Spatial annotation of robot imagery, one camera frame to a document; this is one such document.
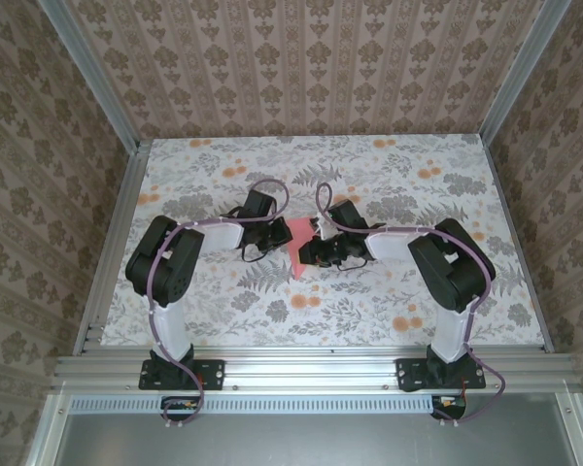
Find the patterned wall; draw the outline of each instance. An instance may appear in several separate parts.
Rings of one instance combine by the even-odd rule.
[[[583,383],[583,0],[572,2],[492,143],[558,350]]]
[[[142,138],[472,133],[541,0],[69,0]]]
[[[34,0],[0,0],[0,465],[73,347],[126,154]]]

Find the floral tablecloth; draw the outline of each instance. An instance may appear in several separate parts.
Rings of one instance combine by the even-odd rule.
[[[243,204],[247,187],[284,180],[286,218],[314,216],[318,182],[351,199],[369,224],[459,220],[497,268],[472,342],[542,344],[530,292],[477,135],[156,140],[143,180],[103,345],[149,345],[147,309],[124,277],[151,220],[202,219]],[[264,191],[282,200],[282,188]],[[237,250],[201,257],[183,299],[194,343],[210,346],[426,345],[438,305],[412,261],[359,270],[308,267],[293,278],[286,248],[259,262]]]

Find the purple cable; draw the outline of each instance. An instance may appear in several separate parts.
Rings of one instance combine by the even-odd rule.
[[[262,183],[276,183],[283,188],[283,190],[285,191],[286,198],[285,198],[285,203],[283,204],[281,209],[279,209],[278,211],[274,212],[273,214],[271,214],[269,216],[258,216],[255,218],[226,218],[226,217],[220,216],[220,217],[216,217],[216,218],[207,218],[205,220],[187,221],[186,223],[182,223],[181,225],[177,225],[177,227],[175,227],[175,229],[168,234],[168,236],[166,237],[166,239],[162,243],[162,246],[160,246],[159,250],[157,250],[157,254],[155,255],[154,262],[152,263],[152,268],[149,271],[149,275],[147,276],[147,298],[149,299],[149,326],[152,329],[152,334],[154,335],[155,343],[159,347],[160,351],[162,351],[162,354],[164,355],[164,357],[171,364],[175,365],[176,367],[178,367],[179,369],[184,371],[186,374],[188,374],[188,376],[191,378],[191,380],[196,385],[196,388],[198,389],[198,393],[199,393],[198,404],[196,405],[196,409],[194,410],[192,415],[190,417],[188,417],[188,419],[186,419],[185,423],[192,422],[196,418],[196,415],[201,411],[201,408],[203,408],[203,402],[205,401],[205,391],[203,390],[203,385],[198,380],[196,375],[188,367],[186,367],[184,364],[182,364],[177,359],[175,359],[173,356],[171,356],[171,354],[168,352],[168,350],[166,349],[166,347],[164,346],[164,344],[161,342],[161,340],[159,338],[159,334],[157,333],[157,328],[155,328],[155,321],[154,321],[155,301],[154,301],[153,290],[154,290],[155,270],[157,270],[157,266],[159,265],[159,261],[161,260],[162,256],[164,255],[164,252],[168,249],[168,245],[171,244],[171,241],[173,241],[173,238],[175,238],[175,236],[177,236],[177,234],[180,231],[182,231],[184,228],[192,228],[193,226],[198,226],[198,225],[213,225],[213,224],[217,224],[217,223],[250,223],[253,221],[269,221],[269,220],[274,219],[276,216],[279,216],[281,214],[281,212],[284,211],[285,208],[290,203],[290,191],[288,190],[288,187],[285,186],[285,184],[279,180],[275,180],[273,178],[267,178],[267,179],[259,180],[258,182],[253,183],[251,186],[249,186],[249,190],[254,189],[255,187],[257,187],[258,185],[260,185]],[[170,425],[171,423],[173,423],[173,421],[171,421],[171,419],[169,419],[168,415],[167,415],[169,406],[170,406],[170,404],[167,404],[164,407],[164,410],[162,412],[162,417],[166,421],[167,425]]]
[[[322,207],[322,203],[320,202],[320,191],[322,190],[323,187],[325,187],[328,190],[328,201],[326,202],[325,208]],[[347,227],[344,225],[340,225],[339,223],[334,221],[327,212],[328,208],[330,207],[331,201],[332,201],[332,187],[330,187],[330,184],[328,184],[328,183],[319,183],[317,188],[316,188],[316,191],[315,191],[315,202],[316,202],[316,205],[318,206],[318,211],[320,212],[320,214],[322,214],[322,216],[326,220],[328,220],[333,226],[335,226],[339,230],[349,231],[351,233],[362,233],[362,234],[385,233],[385,232],[389,232],[389,231],[393,231],[393,232],[397,232],[397,233],[429,233],[431,235],[439,236],[443,240],[446,240],[446,241],[458,246],[464,252],[466,252],[466,254],[468,254],[468,256],[471,259],[473,259],[477,263],[480,270],[482,271],[482,274],[484,275],[484,280],[486,281],[486,288],[484,289],[484,292],[479,297],[479,299],[477,301],[475,301],[470,308],[470,312],[468,314],[468,320],[466,321],[466,329],[464,331],[463,344],[464,344],[464,348],[466,349],[466,352],[468,353],[470,358],[472,360],[474,360],[477,364],[482,366],[484,369],[486,369],[488,372],[493,374],[495,377],[497,377],[500,380],[501,385],[500,385],[500,388],[498,389],[498,392],[495,394],[495,396],[493,396],[493,398],[481,410],[477,411],[476,413],[473,413],[472,415],[465,416],[461,419],[455,420],[441,411],[438,411],[438,410],[436,410],[436,411],[440,415],[444,416],[445,418],[447,418],[449,420],[453,420],[454,423],[467,422],[469,420],[473,420],[473,419],[481,416],[486,410],[488,410],[492,405],[495,404],[495,402],[498,400],[498,398],[503,394],[503,391],[505,391],[505,385],[506,385],[505,377],[503,375],[501,375],[497,370],[493,369],[488,364],[486,364],[484,361],[482,361],[475,354],[473,354],[473,350],[470,347],[470,345],[468,344],[468,341],[470,340],[470,334],[471,334],[471,331],[473,329],[473,321],[475,319],[475,311],[484,302],[484,300],[488,297],[488,295],[490,294],[490,292],[492,290],[492,278],[491,278],[490,272],[488,271],[488,268],[486,267],[486,264],[484,264],[484,261],[482,260],[482,258],[479,255],[477,255],[474,250],[472,250],[469,246],[467,246],[465,243],[463,243],[458,238],[455,238],[448,233],[445,233],[445,232],[440,231],[440,230],[436,230],[434,228],[430,228],[428,226],[383,226],[380,228],[373,228],[373,229],[360,229],[360,228],[350,228],[350,227]]]

